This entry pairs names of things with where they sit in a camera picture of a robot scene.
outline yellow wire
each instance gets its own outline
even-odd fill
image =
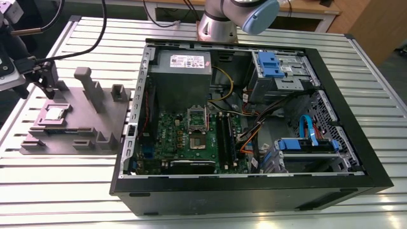
[[[233,80],[230,79],[229,74],[226,74],[224,70],[221,70],[221,69],[220,69],[218,67],[216,67],[216,66],[212,66],[212,68],[216,68],[218,71],[221,71],[221,73],[228,77],[229,82],[230,82],[230,90],[229,90],[229,93],[228,93],[224,97],[221,97],[221,98],[218,98],[218,99],[210,99],[210,100],[209,100],[210,102],[214,102],[214,101],[224,100],[224,99],[230,95],[230,93],[233,92]]]

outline green circuit board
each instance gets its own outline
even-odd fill
[[[190,117],[193,123],[201,125],[201,117]],[[188,132],[186,113],[160,113],[157,141],[153,149],[153,160],[148,161],[148,174],[157,174],[154,169],[162,160],[188,160],[198,159],[216,162],[217,174],[246,173],[245,159],[237,160],[234,168],[220,168],[217,157],[217,134],[216,134],[216,115],[206,116],[208,129],[204,133]],[[238,116],[230,116],[232,131],[237,135],[241,132]]]

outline red wire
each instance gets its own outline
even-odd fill
[[[315,129],[316,137],[317,137],[319,139],[323,138],[323,136],[321,136],[321,134],[320,134],[320,132],[319,132],[319,129],[317,129],[317,127],[316,127],[315,124],[312,124],[312,127],[313,127],[313,129]]]

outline silver metal frame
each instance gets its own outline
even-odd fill
[[[60,46],[58,51],[73,52],[76,49],[85,49],[97,37],[101,22],[98,18],[82,17],[74,31],[65,37],[65,45]],[[181,23],[176,28],[161,29],[148,21],[109,19],[98,48],[80,58],[57,61],[60,77],[66,83],[73,83],[70,78],[74,68],[89,65],[93,68],[92,76],[102,85],[120,83],[134,88],[133,77],[137,75],[145,38],[193,40],[194,27],[194,24]],[[118,199],[108,195],[114,156],[18,154],[18,145],[37,112],[30,108],[41,107],[44,102],[44,99],[36,98],[42,96],[41,91],[32,90],[28,101],[21,100],[12,112],[6,121],[8,128],[0,131],[0,227],[46,225],[54,228],[61,226],[121,229],[137,225],[144,229],[397,229],[407,225],[404,104],[397,96],[388,92],[392,89],[383,76],[371,70],[375,69],[373,64],[364,61],[368,58],[360,48],[353,47],[343,35],[331,33],[266,30],[260,36],[248,36],[237,30],[237,37],[240,43],[297,46],[319,50],[395,187],[376,195],[352,198],[321,211],[136,217]]]

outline power supply label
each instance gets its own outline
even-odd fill
[[[204,56],[172,55],[170,68],[204,68]]]

